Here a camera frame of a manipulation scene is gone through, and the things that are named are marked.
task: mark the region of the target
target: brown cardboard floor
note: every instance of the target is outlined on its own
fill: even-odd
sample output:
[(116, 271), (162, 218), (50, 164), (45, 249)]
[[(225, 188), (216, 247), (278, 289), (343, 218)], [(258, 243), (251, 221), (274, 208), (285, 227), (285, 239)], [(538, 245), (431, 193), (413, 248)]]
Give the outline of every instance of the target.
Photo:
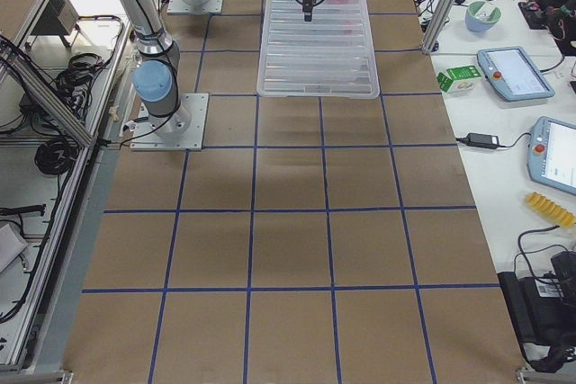
[(368, 0), (382, 96), (255, 96), (262, 0), (176, 17), (201, 153), (123, 150), (75, 382), (511, 384), (515, 337), (411, 0)]

